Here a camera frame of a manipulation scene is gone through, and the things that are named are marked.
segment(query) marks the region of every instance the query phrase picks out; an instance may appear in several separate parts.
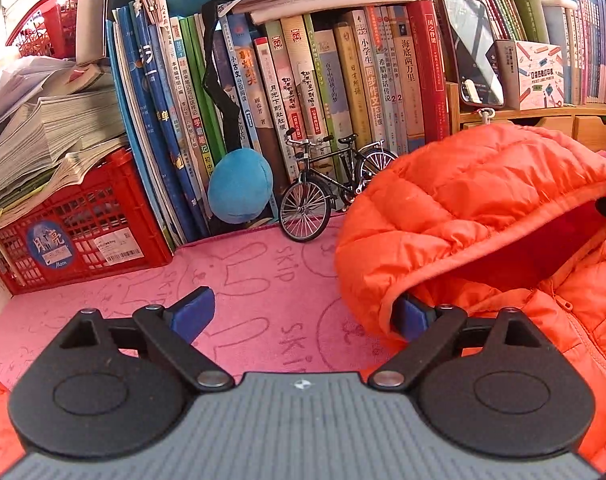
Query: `pink fabric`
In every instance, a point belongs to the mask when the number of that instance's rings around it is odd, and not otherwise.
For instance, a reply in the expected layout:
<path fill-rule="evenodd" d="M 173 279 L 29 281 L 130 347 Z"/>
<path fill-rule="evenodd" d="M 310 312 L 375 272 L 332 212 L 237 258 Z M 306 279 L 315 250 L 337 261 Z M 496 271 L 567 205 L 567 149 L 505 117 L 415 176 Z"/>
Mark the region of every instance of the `pink fabric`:
<path fill-rule="evenodd" d="M 342 222 L 308 244 L 278 227 L 206 240 L 177 251 L 161 269 L 12 298 L 0 316 L 0 381 L 10 388 L 81 308 L 104 317 L 147 303 L 170 306 L 199 285 L 217 298 L 216 315 L 195 346 L 235 377 L 244 371 L 358 370 L 388 350 L 366 336 L 340 294 L 334 241 Z"/>

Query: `barcode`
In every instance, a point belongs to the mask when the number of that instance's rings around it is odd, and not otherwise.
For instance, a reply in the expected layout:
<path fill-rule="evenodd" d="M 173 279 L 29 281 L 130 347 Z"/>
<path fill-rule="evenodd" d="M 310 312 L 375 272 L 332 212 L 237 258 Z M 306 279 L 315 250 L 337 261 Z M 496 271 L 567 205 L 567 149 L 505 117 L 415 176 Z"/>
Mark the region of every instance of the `barcode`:
<path fill-rule="evenodd" d="M 142 256 L 143 253 L 141 251 L 139 251 L 138 249 L 134 249 L 131 251 L 125 251 L 124 253 L 112 254 L 112 256 L 108 256 L 107 258 L 105 258 L 105 260 L 107 260 L 108 262 L 115 262 L 117 260 L 122 260 L 123 258 L 127 258 L 128 256 L 135 256 L 135 255 Z"/>

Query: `black strap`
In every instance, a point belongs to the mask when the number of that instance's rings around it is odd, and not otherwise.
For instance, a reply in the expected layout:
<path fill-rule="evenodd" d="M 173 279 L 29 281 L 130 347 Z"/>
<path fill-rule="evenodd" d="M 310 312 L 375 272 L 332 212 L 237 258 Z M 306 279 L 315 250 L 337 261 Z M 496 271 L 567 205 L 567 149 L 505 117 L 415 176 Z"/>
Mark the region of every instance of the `black strap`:
<path fill-rule="evenodd" d="M 214 31 L 219 22 L 219 5 L 226 4 L 233 0 L 210 0 L 203 5 L 201 14 L 205 22 L 204 50 L 205 50 L 205 74 L 203 75 L 203 88 L 212 98 L 214 104 L 221 111 L 223 118 L 223 140 L 227 153 L 241 148 L 241 131 L 238 126 L 240 109 L 237 104 L 230 99 L 219 83 L 217 70 L 212 58 L 212 48 L 214 43 Z"/>

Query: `gray ridged plate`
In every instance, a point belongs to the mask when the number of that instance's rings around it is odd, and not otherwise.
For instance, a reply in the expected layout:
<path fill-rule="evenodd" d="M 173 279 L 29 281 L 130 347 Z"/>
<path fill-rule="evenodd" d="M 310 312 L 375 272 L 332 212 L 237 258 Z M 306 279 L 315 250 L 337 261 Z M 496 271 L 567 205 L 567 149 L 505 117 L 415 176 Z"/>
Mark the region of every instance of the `gray ridged plate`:
<path fill-rule="evenodd" d="M 164 440 L 103 463 L 32 454 L 3 480 L 596 480 L 572 454 L 479 458 L 433 433 L 401 394 L 357 374 L 247 374 L 199 397 Z"/>

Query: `wooden desk organizer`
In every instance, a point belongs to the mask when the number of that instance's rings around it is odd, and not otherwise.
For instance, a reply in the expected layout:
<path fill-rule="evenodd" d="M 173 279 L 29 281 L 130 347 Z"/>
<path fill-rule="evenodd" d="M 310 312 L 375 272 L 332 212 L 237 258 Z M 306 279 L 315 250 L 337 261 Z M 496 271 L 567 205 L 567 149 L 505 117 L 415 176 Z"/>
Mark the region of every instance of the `wooden desk organizer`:
<path fill-rule="evenodd" d="M 447 83 L 450 133 L 481 124 L 478 112 L 464 110 L 459 102 L 459 89 L 455 83 Z M 594 152 L 606 150 L 606 105 L 588 104 L 537 110 L 498 110 L 493 122 L 507 121 L 528 126 L 542 126 L 559 130 L 578 140 Z"/>

